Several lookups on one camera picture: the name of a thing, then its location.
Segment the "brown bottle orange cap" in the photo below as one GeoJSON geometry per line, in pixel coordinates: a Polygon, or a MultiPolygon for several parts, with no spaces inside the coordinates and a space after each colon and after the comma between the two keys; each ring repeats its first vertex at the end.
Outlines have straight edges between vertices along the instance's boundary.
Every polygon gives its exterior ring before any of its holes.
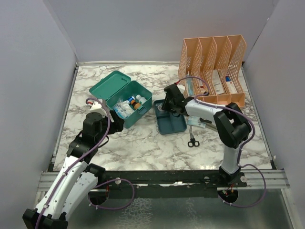
{"type": "Polygon", "coordinates": [[[135,100],[132,100],[132,101],[130,102],[130,104],[131,104],[131,106],[134,108],[134,110],[137,110],[138,108],[141,107],[141,104],[140,104],[139,102],[135,101],[135,100]]]}

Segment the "small white grey-cap bottle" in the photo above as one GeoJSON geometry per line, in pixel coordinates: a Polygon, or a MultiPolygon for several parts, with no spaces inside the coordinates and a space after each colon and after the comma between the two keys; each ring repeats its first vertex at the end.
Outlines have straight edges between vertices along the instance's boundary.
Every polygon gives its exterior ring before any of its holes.
{"type": "Polygon", "coordinates": [[[140,104],[144,104],[147,100],[145,97],[142,97],[141,95],[136,95],[136,99],[140,104]]]}

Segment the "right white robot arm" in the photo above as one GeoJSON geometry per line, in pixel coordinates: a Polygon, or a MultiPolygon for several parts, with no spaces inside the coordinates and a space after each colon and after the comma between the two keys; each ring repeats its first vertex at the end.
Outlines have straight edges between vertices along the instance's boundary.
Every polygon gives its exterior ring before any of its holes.
{"type": "Polygon", "coordinates": [[[226,106],[205,103],[194,97],[185,98],[177,84],[164,88],[165,100],[162,109],[173,114],[193,116],[208,121],[216,127],[224,144],[224,157],[219,168],[219,181],[225,186],[232,185],[240,173],[240,155],[249,134],[254,131],[250,120],[236,103],[226,106]]]}

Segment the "white gauze packet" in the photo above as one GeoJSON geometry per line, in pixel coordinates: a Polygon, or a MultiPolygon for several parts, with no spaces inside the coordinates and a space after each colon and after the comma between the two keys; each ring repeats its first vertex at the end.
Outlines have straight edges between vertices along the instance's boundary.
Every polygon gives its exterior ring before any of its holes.
{"type": "Polygon", "coordinates": [[[118,103],[113,108],[116,113],[130,113],[130,107],[127,101],[118,101],[118,103]]]}

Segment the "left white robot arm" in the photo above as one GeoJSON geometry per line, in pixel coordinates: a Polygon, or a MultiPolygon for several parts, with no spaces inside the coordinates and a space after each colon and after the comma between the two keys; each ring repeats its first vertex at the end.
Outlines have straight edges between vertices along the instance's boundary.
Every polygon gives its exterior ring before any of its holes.
{"type": "Polygon", "coordinates": [[[92,164],[103,140],[123,130],[124,120],[114,110],[109,116],[98,112],[86,115],[82,130],[69,144],[63,166],[51,187],[34,209],[22,219],[28,229],[65,229],[68,220],[92,188],[105,184],[105,169],[92,164]]]}

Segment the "white bottle blue cap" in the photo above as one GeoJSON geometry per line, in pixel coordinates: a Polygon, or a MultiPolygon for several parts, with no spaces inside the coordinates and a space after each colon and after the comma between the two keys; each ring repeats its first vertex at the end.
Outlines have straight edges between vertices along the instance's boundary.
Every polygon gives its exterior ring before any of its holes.
{"type": "Polygon", "coordinates": [[[135,101],[135,97],[134,96],[131,96],[131,97],[129,97],[128,99],[127,99],[127,101],[130,103],[131,101],[135,101]]]}

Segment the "blue face mask packet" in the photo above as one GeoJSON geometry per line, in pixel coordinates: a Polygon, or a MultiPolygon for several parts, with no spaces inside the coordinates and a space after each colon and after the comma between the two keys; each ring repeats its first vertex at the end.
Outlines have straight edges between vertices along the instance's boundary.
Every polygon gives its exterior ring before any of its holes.
{"type": "Polygon", "coordinates": [[[128,102],[120,102],[114,107],[115,112],[120,118],[128,118],[134,112],[134,110],[129,106],[128,102]]]}

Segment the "dark blue divided tray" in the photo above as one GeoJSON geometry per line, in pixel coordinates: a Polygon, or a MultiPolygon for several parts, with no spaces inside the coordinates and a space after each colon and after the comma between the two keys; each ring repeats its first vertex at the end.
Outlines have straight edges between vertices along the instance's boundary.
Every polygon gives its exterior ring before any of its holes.
{"type": "Polygon", "coordinates": [[[164,100],[155,100],[153,107],[156,116],[158,131],[161,135],[170,135],[184,132],[187,129],[186,121],[183,115],[172,114],[164,110],[160,113],[155,107],[163,104],[164,100]]]}

